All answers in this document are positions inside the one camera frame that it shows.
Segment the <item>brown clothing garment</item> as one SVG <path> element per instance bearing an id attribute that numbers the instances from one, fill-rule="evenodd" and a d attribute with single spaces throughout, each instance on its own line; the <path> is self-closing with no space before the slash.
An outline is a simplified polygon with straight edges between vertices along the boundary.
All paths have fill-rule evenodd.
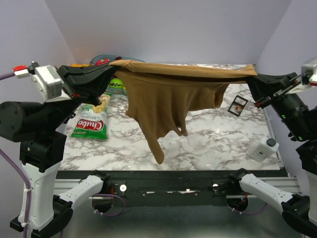
<path id="1" fill-rule="evenodd" d="M 110 65 L 118 68 L 115 75 L 127 91 L 126 114 L 139 124 L 158 164 L 164 162 L 158 139 L 171 131 L 187 136 L 189 111 L 219 108 L 229 84 L 257 75 L 251 64 L 232 70 L 121 59 Z"/>

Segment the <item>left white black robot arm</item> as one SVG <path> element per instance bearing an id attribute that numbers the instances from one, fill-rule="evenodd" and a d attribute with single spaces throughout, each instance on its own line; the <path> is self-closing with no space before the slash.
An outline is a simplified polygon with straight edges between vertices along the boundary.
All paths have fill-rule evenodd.
<path id="1" fill-rule="evenodd" d="M 71 190 L 56 195 L 54 185 L 63 159 L 66 136 L 57 131 L 74 118 L 81 104 L 99 106 L 116 66 L 87 67 L 53 65 L 16 66 L 1 79 L 31 77 L 44 98 L 37 102 L 3 102 L 0 106 L 0 135 L 20 143 L 21 167 L 15 170 L 24 180 L 20 215 L 11 228 L 24 237 L 50 238 L 62 232 L 74 210 L 93 196 L 114 197 L 110 176 L 94 171 Z"/>

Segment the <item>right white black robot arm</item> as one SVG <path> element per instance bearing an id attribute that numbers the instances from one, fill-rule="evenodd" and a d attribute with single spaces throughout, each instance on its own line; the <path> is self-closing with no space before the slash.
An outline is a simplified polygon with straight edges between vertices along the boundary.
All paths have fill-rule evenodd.
<path id="1" fill-rule="evenodd" d="M 317 86 L 317 74 L 304 72 L 281 76 L 251 76 L 247 80 L 257 108 L 271 106 L 298 142 L 298 164 L 307 178 L 309 193 L 285 192 L 257 178 L 246 169 L 232 173 L 228 189 L 233 194 L 250 193 L 277 210 L 287 225 L 309 238 L 317 236 L 317 109 L 299 97 L 301 90 Z"/>

